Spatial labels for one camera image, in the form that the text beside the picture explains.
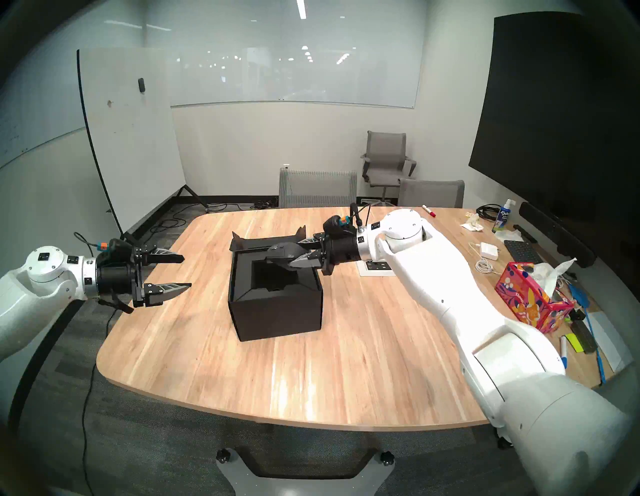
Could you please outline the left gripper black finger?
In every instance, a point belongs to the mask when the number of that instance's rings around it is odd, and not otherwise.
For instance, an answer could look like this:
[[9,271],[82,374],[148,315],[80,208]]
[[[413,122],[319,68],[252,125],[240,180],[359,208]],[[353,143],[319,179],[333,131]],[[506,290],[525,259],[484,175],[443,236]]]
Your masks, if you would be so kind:
[[191,288],[191,283],[146,283],[144,285],[144,306],[156,307],[172,300]]
[[142,264],[181,264],[184,256],[157,245],[145,245],[141,248]]

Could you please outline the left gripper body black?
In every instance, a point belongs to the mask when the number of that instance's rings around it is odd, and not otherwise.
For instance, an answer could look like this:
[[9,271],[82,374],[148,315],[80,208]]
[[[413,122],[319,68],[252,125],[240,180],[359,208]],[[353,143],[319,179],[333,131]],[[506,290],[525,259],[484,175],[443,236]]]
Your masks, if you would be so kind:
[[144,306],[141,248],[103,248],[95,261],[97,302],[111,308],[128,308],[120,295],[132,297],[134,308]]

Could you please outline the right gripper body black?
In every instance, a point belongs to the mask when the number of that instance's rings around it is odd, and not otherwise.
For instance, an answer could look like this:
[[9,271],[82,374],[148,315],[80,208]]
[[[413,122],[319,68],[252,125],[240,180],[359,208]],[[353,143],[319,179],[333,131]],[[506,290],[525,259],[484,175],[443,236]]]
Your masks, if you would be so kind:
[[332,275],[334,267],[339,264],[361,260],[357,236],[355,235],[340,237],[325,235],[322,242],[321,254],[321,272],[324,276]]

